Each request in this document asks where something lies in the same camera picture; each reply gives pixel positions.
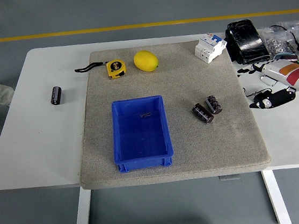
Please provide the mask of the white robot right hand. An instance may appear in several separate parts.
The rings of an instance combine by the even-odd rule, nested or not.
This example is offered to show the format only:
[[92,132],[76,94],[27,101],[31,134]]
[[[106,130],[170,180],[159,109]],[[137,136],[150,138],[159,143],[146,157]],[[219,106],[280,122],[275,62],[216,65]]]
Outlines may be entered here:
[[275,93],[270,91],[254,93],[253,103],[250,104],[250,108],[272,109],[295,99],[295,93],[299,91],[299,64],[292,63],[286,59],[271,60],[246,66],[237,72],[246,73],[252,71],[258,71],[288,87]]

